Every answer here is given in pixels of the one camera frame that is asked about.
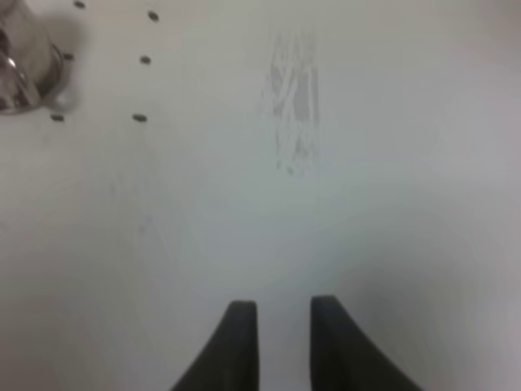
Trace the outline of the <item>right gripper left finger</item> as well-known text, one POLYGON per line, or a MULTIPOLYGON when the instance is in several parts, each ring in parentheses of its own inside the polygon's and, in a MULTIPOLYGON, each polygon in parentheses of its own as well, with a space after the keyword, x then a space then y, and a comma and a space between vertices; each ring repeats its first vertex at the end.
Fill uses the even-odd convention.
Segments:
POLYGON ((208 343, 173 389, 259 388, 257 306, 253 301, 232 301, 208 343))

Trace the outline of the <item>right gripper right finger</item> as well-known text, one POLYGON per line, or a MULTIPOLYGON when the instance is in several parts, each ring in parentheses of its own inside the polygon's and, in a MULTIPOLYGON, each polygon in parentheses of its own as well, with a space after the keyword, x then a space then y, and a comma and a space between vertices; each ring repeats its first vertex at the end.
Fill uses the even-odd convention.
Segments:
POLYGON ((310 380, 313 390, 418 390, 379 350, 334 296, 310 304, 310 380))

